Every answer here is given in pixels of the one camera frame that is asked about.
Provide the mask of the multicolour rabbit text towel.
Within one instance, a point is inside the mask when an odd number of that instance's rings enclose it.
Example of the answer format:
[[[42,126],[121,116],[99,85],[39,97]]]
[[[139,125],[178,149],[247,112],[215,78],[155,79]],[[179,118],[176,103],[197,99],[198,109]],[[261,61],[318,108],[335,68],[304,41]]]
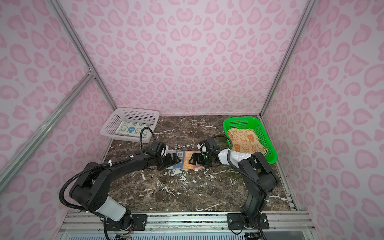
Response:
[[[181,160],[180,163],[173,165],[171,167],[168,167],[168,170],[172,169],[179,169],[179,170],[194,170],[194,171],[199,171],[199,170],[204,170],[205,168],[200,165],[192,165],[189,164],[189,160],[191,159],[192,155],[194,153],[197,153],[196,151],[168,151],[168,153],[176,154],[178,158]]]

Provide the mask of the blue bunny pattern towel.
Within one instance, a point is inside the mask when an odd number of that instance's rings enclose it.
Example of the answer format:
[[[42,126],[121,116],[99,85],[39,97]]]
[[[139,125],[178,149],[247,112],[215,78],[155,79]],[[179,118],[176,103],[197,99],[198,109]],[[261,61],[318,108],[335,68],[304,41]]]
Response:
[[[135,137],[138,138],[142,128],[152,127],[151,124],[136,123],[129,121],[122,121],[119,127],[115,130],[115,135],[125,136],[125,137]]]

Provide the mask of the brown pattern towel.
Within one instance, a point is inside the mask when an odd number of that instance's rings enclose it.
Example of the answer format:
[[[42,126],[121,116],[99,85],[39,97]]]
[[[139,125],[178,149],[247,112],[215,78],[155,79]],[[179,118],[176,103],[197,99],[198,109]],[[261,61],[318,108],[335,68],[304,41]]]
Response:
[[[264,156],[268,153],[254,130],[232,128],[228,130],[228,137],[236,152],[249,154],[259,152]]]

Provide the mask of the white plastic basket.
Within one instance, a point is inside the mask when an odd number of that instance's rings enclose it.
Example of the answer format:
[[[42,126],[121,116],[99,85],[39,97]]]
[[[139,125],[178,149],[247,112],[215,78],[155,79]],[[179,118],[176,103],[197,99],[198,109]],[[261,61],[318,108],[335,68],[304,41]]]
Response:
[[[160,113],[157,111],[131,109],[131,108],[119,108],[119,109],[116,109],[107,119],[107,121],[104,123],[101,129],[101,135],[105,137],[109,137],[113,140],[136,142],[136,143],[138,142],[149,143],[152,135],[150,131],[147,129],[144,130],[142,138],[140,138],[140,136],[138,138],[118,136],[118,135],[115,135],[115,130],[119,127],[122,121],[129,121],[129,122],[136,122],[136,123],[151,124],[152,127],[150,127],[150,129],[154,131],[157,126],[159,116],[160,116]]]

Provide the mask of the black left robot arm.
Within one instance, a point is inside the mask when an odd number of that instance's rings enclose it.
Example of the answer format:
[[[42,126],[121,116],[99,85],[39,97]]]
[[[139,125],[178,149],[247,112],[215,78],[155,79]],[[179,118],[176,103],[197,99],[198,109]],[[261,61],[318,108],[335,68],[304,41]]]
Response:
[[[106,164],[89,163],[82,172],[68,180],[63,190],[74,183],[69,196],[78,203],[75,209],[93,213],[113,230],[126,230],[132,226],[133,217],[129,209],[109,196],[112,183],[130,173],[146,169],[161,171],[180,162],[177,154],[167,152],[166,144],[154,141],[148,149],[126,159]]]

